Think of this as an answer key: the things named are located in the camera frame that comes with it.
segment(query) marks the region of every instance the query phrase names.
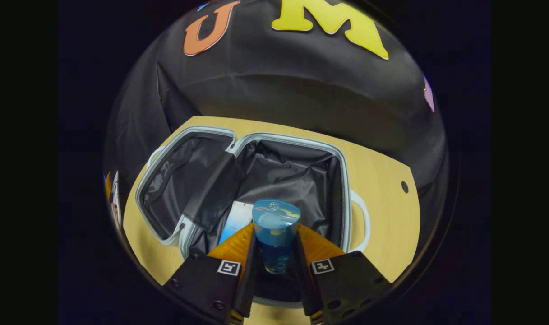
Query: hole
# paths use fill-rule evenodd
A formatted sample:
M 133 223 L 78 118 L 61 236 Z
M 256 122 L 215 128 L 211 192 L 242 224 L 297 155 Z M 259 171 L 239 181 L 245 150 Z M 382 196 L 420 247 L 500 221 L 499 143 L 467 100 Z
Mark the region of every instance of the hole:
M 214 309 L 218 309 L 219 311 L 224 310 L 224 304 L 222 303 L 222 301 L 219 301 L 219 300 L 214 301 L 214 304 L 212 304 L 212 307 L 214 307 Z
M 336 309 L 340 305 L 341 305 L 340 300 L 332 300 L 331 302 L 328 303 L 328 305 L 326 305 L 326 307 L 328 307 L 329 309 Z
M 371 298 L 369 298 L 369 299 L 367 299 L 367 300 L 361 302 L 361 303 L 360 303 L 360 306 L 362 307 L 362 306 L 364 306 L 364 305 L 368 305 L 368 304 L 370 304 L 371 302 L 373 302 L 373 300 L 372 300 Z
M 354 309 L 349 309 L 342 314 L 342 317 L 347 317 L 348 315 L 352 314 L 354 311 L 355 311 Z

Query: black fabric backdrop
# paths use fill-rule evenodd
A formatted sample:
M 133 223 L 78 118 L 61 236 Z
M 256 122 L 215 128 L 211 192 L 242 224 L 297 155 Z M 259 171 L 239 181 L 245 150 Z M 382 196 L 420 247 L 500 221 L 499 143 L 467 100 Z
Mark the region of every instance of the black fabric backdrop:
M 307 10 L 311 31 L 275 31 L 271 23 L 280 17 L 280 0 L 242 0 L 224 37 L 186 56 L 186 27 L 208 15 L 198 35 L 206 37 L 214 10 L 229 2 L 189 10 L 132 68 L 110 117 L 104 173 L 118 170 L 122 183 L 131 186 L 153 150 L 193 115 L 337 136 L 411 167 L 421 208 L 419 253 L 442 212 L 448 161 L 441 113 L 437 105 L 431 112 L 423 73 L 410 54 L 380 24 L 388 61 L 346 39 L 349 21 L 328 35 Z M 121 191 L 122 205 L 127 193 Z

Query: suitcase handle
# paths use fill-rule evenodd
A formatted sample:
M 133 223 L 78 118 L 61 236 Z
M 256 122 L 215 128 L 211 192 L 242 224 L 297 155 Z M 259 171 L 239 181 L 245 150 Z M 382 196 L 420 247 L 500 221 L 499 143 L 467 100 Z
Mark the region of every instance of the suitcase handle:
M 369 215 L 369 209 L 367 208 L 367 205 L 364 203 L 363 198 L 359 196 L 355 191 L 351 190 L 351 201 L 353 201 L 356 205 L 360 207 L 361 210 L 363 210 L 363 216 L 364 216 L 364 239 L 358 245 L 357 247 L 350 249 L 349 253 L 351 251 L 364 251 L 364 249 L 369 244 L 369 240 L 371 239 L 371 217 Z
M 148 158 L 148 161 L 146 162 L 146 169 L 150 168 L 150 164 L 152 163 L 152 160 L 154 159 L 154 156 L 164 150 L 165 146 L 160 146 L 158 149 L 156 149 L 151 155 L 150 158 Z

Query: screw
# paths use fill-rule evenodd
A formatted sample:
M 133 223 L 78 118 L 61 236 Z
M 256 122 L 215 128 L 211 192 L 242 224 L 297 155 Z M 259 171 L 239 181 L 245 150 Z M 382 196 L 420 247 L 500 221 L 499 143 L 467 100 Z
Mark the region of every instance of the screw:
M 222 303 L 222 301 L 219 301 L 219 300 L 214 301 L 214 304 L 212 304 L 212 307 L 214 307 L 215 309 L 218 309 L 219 311 L 224 310 L 224 304 Z

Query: black background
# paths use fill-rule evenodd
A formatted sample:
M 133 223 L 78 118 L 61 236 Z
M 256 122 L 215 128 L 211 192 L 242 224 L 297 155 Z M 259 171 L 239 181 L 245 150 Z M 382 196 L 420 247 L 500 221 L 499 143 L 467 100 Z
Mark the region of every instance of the black background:
M 132 64 L 202 2 L 58 1 L 58 323 L 190 323 L 144 280 L 111 226 L 101 149 Z M 437 95 L 461 152 L 453 222 L 423 278 L 382 323 L 490 321 L 490 9 L 484 1 L 373 1 Z

